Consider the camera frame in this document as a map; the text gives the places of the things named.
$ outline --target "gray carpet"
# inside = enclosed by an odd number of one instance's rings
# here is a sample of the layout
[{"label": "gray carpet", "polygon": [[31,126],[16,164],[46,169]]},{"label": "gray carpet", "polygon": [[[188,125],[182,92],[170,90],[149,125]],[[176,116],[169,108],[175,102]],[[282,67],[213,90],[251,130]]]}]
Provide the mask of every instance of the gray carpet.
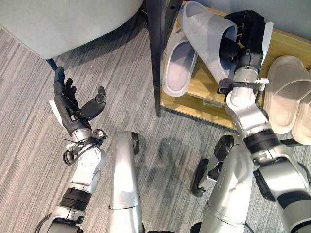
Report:
[{"label": "gray carpet", "polygon": [[[148,31],[140,16],[115,31],[55,58],[74,79],[84,104],[97,87],[107,91],[106,109],[91,122],[109,139],[102,179],[86,210],[86,233],[107,229],[112,184],[112,136],[135,131],[141,151],[136,156],[138,186],[146,230],[189,233],[202,221],[207,197],[190,193],[197,164],[212,155],[226,128],[162,109],[155,116]],[[53,99],[54,72],[49,65],[0,30],[0,229],[30,233],[58,204],[74,173],[62,161],[66,131],[48,101]],[[311,169],[311,147],[291,149]],[[253,185],[247,221],[257,233],[281,233],[276,205]]]}]

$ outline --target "cable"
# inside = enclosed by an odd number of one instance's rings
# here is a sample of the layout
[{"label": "cable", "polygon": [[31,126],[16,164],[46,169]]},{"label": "cable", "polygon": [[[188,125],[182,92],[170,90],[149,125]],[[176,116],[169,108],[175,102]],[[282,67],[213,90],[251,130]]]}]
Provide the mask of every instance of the cable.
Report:
[{"label": "cable", "polygon": [[308,169],[306,168],[306,166],[304,166],[302,163],[300,162],[297,162],[303,169],[304,171],[306,172],[307,174],[307,179],[308,179],[308,182],[309,182],[309,187],[311,187],[311,176],[310,176],[310,173],[308,171]]},{"label": "cable", "polygon": [[50,218],[52,213],[47,214],[46,216],[44,216],[43,219],[41,219],[41,221],[38,223],[38,225],[35,227],[35,231],[34,233],[40,233],[40,229],[42,227],[42,225]]},{"label": "cable", "polygon": [[251,233],[255,233],[253,229],[247,223],[245,223],[244,225],[251,231]]}]

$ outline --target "black metal frame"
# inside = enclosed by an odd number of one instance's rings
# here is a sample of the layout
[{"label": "black metal frame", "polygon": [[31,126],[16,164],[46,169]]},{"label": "black metal frame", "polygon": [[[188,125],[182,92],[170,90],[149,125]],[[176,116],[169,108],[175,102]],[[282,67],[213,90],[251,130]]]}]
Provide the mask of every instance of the black metal frame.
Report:
[{"label": "black metal frame", "polygon": [[163,52],[178,15],[182,0],[147,0],[148,29],[154,84],[155,115],[160,116]]}]

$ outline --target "beige slipper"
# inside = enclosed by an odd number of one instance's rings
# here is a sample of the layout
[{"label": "beige slipper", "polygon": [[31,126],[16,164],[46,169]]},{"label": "beige slipper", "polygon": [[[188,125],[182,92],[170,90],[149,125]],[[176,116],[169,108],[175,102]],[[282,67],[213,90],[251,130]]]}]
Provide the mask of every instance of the beige slipper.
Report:
[{"label": "beige slipper", "polygon": [[292,135],[297,142],[311,145],[311,92],[300,101]]},{"label": "beige slipper", "polygon": [[275,133],[289,132],[296,120],[300,101],[311,90],[311,74],[294,56],[281,56],[270,66],[264,109]]}]

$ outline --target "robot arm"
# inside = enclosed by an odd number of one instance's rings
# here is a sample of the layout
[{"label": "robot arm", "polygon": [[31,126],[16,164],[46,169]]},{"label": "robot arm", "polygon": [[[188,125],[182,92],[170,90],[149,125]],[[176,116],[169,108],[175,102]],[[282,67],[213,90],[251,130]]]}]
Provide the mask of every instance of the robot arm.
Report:
[{"label": "robot arm", "polygon": [[280,143],[271,129],[267,114],[255,102],[258,73],[270,40],[271,24],[252,11],[226,16],[242,27],[239,62],[233,80],[219,83],[219,93],[226,95],[225,109],[232,116],[236,129],[259,168],[254,171],[256,183],[263,196],[278,202],[286,232],[311,231],[310,187],[298,163],[287,147]]},{"label": "robot arm", "polygon": [[74,140],[66,146],[64,162],[70,166],[78,161],[78,166],[59,205],[38,224],[35,233],[83,232],[76,224],[83,222],[85,209],[96,190],[106,160],[105,152],[99,147],[107,138],[106,134],[99,129],[92,132],[88,122],[105,108],[104,88],[99,87],[96,97],[80,109],[73,80],[69,78],[64,84],[64,79],[64,69],[59,67],[54,79],[55,97],[50,105],[59,123]]}]

